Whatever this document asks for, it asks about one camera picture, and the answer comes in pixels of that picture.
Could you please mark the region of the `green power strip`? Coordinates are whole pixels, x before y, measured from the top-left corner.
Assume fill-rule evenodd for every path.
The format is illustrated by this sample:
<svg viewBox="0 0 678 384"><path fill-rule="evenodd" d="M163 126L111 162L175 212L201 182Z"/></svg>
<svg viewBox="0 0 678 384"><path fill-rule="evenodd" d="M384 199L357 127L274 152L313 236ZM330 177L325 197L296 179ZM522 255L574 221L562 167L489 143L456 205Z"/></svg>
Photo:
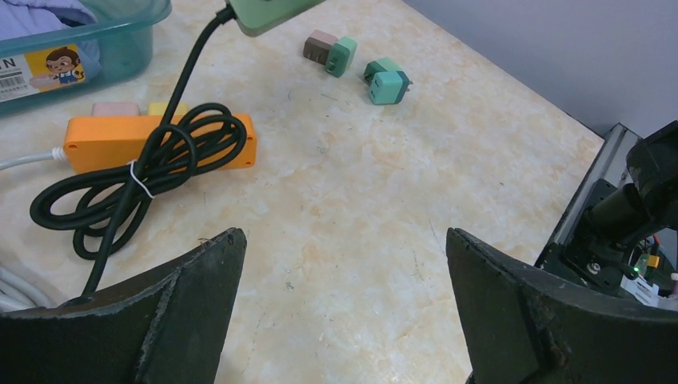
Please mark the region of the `green power strip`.
<svg viewBox="0 0 678 384"><path fill-rule="evenodd" d="M257 37L323 3L324 0L230 0L240 30Z"/></svg>

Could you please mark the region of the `light green usb plug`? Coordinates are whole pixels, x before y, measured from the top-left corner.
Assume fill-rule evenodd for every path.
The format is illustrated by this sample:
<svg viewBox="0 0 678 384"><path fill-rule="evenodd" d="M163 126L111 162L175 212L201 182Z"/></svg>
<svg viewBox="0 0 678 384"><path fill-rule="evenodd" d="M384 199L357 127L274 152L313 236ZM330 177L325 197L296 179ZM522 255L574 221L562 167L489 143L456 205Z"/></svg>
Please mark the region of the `light green usb plug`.
<svg viewBox="0 0 678 384"><path fill-rule="evenodd" d="M403 70L391 58L389 57L379 58L376 60L372 60L366 65L362 75L363 81L366 84L370 84L375 74L386 71L397 73L402 72Z"/></svg>

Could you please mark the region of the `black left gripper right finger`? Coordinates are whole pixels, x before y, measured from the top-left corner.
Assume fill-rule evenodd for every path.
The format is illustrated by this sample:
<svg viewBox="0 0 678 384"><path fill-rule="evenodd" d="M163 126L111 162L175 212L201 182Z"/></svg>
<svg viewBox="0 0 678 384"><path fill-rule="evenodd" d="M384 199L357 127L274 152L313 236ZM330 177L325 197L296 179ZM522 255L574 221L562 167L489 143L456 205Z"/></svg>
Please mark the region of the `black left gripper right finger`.
<svg viewBox="0 0 678 384"><path fill-rule="evenodd" d="M451 228L471 383L674 383L677 314L579 286Z"/></svg>

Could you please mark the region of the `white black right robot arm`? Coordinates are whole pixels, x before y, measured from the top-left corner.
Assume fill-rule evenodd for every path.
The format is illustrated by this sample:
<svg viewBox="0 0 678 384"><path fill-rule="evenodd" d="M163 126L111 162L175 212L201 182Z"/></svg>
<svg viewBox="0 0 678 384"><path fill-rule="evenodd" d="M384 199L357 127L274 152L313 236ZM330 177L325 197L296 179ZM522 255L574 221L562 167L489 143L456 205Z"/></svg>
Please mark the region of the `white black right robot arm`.
<svg viewBox="0 0 678 384"><path fill-rule="evenodd" d="M677 122L646 138L629 130L594 176L567 237L564 263L584 284L617 296L623 278L638 277L633 250L664 228L677 228Z"/></svg>

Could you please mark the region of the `teal usb plug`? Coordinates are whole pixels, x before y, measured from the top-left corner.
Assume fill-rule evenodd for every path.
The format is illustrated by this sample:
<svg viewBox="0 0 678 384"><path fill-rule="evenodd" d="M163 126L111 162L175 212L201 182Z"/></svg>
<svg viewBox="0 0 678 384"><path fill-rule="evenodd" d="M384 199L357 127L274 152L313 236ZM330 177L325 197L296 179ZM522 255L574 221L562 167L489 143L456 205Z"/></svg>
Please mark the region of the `teal usb plug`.
<svg viewBox="0 0 678 384"><path fill-rule="evenodd" d="M410 84L411 81L404 71L377 72L369 85L368 96L374 105L399 104Z"/></svg>

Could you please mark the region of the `pink usb plug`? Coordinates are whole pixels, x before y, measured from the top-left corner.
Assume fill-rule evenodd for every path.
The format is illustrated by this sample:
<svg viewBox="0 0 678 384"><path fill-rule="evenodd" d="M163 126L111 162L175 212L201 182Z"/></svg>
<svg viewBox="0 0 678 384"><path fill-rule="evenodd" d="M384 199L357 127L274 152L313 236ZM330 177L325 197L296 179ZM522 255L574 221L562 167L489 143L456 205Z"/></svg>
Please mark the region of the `pink usb plug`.
<svg viewBox="0 0 678 384"><path fill-rule="evenodd" d="M314 30L305 40L302 55L310 61L322 64L327 63L329 52L338 38L322 30Z"/></svg>

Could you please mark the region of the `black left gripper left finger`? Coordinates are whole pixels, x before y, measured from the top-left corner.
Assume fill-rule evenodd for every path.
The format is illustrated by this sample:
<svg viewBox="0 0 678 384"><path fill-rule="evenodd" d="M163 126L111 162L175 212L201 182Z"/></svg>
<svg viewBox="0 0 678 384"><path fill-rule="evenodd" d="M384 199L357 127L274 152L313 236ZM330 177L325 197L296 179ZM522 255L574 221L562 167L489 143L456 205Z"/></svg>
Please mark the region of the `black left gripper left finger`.
<svg viewBox="0 0 678 384"><path fill-rule="evenodd" d="M95 293L2 314L2 382L213 382L246 246L231 228Z"/></svg>

